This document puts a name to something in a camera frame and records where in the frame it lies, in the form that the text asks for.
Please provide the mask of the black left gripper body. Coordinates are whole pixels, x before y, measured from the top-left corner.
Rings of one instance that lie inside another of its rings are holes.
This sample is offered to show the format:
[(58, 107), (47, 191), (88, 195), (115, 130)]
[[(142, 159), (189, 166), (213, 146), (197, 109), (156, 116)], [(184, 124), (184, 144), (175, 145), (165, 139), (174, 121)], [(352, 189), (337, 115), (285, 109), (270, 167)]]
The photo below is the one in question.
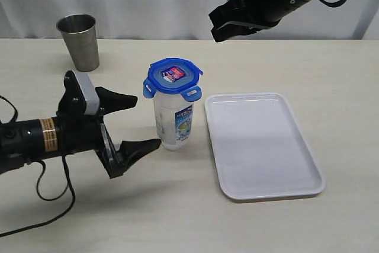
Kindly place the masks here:
[(108, 176), (124, 174), (121, 156), (117, 153), (102, 113), (84, 115), (75, 111), (60, 110), (60, 154), (73, 155), (88, 150), (95, 151)]

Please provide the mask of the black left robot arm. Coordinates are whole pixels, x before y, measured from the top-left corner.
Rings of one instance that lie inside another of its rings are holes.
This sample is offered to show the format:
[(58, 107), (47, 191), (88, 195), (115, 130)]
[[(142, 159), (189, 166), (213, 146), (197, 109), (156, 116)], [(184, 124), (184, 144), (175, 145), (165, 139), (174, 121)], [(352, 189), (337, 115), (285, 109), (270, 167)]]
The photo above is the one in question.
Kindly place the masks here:
[(1, 124), (1, 172), (57, 156), (92, 150), (110, 178), (122, 176), (135, 162), (122, 142), (116, 150), (104, 124), (104, 116), (133, 108), (137, 97), (94, 88), (95, 110), (87, 114), (89, 101), (77, 88), (66, 88), (56, 116)]

